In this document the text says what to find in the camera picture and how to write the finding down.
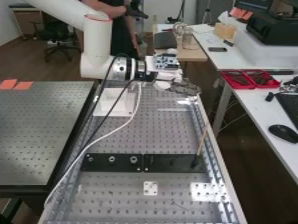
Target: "plastic container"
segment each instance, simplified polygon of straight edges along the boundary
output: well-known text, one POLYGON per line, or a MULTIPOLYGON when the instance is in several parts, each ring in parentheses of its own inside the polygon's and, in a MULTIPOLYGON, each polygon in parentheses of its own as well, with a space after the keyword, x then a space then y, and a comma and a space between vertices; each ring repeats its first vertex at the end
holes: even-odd
POLYGON ((261 70, 245 70, 244 74, 252 79, 255 87, 259 89, 279 88, 280 83, 272 78, 272 76, 261 70))
POLYGON ((223 71, 220 75, 232 89, 253 89, 255 83, 241 71, 223 71))

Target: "white wall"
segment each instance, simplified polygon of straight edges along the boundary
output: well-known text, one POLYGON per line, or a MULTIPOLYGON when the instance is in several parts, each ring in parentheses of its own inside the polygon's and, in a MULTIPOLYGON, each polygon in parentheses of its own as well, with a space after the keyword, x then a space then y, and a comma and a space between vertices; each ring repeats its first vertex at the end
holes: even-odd
MULTIPOLYGON (((184 23, 195 22, 195 0, 184 1, 184 23)), ((151 32, 152 16, 156 15, 156 23, 164 23, 167 17, 176 18, 182 0, 143 0, 143 11, 150 16, 143 21, 144 32, 151 32)))
POLYGON ((9 4, 21 2, 19 0, 0 0, 0 46, 17 38, 19 32, 11 17, 9 4))

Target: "computer mouse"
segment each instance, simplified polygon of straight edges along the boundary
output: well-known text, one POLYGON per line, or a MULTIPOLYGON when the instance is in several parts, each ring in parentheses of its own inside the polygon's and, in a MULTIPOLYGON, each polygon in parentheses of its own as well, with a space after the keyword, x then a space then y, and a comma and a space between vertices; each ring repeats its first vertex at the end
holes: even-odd
POLYGON ((284 125, 272 125, 268 127, 268 131, 280 139, 285 140, 289 143, 298 143, 298 134, 296 132, 284 125))

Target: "cardboard box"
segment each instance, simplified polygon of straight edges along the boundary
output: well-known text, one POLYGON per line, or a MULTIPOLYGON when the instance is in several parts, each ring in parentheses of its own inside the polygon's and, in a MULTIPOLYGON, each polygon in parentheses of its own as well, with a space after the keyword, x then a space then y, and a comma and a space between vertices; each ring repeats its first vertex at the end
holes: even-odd
POLYGON ((234 38, 234 33, 235 33, 235 27, 231 25, 224 25, 222 23, 216 23, 214 27, 214 33, 218 37, 222 39, 232 39, 234 38))

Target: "office chair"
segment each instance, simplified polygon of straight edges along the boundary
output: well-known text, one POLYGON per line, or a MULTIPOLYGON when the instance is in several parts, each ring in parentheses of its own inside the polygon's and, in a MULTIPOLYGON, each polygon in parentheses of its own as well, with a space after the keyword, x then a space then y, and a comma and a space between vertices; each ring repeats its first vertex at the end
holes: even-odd
POLYGON ((70 55, 67 53, 67 50, 77 50, 79 51, 78 47, 75 46, 75 34, 73 33, 70 35, 70 32, 67 30, 67 24, 65 24, 62 21, 55 20, 50 22, 43 23, 43 29, 38 30, 37 25, 41 23, 31 22, 33 27, 34 27, 34 35, 39 40, 43 41, 51 41, 57 45, 53 47, 49 47, 43 50, 45 56, 43 60, 45 62, 49 61, 50 55, 53 55, 55 52, 61 52, 66 58, 67 61, 71 61, 70 55), (62 45, 61 42, 71 39, 73 47, 62 45))

